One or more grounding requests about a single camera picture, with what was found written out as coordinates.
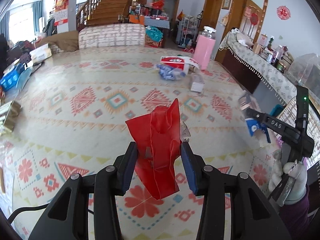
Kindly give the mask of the white gloved hand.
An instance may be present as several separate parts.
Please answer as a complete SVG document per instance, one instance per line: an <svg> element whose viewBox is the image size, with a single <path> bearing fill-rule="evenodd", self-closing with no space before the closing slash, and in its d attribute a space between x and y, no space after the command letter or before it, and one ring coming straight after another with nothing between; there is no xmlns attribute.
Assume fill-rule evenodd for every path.
<svg viewBox="0 0 320 240"><path fill-rule="evenodd" d="M272 153L275 162L271 172L271 179L268 184L268 190L271 193L282 180L282 177L288 175L285 188L276 203L279 206L293 205L302 200L306 195L307 188L307 170L301 162L281 163L281 150Z"/></svg>

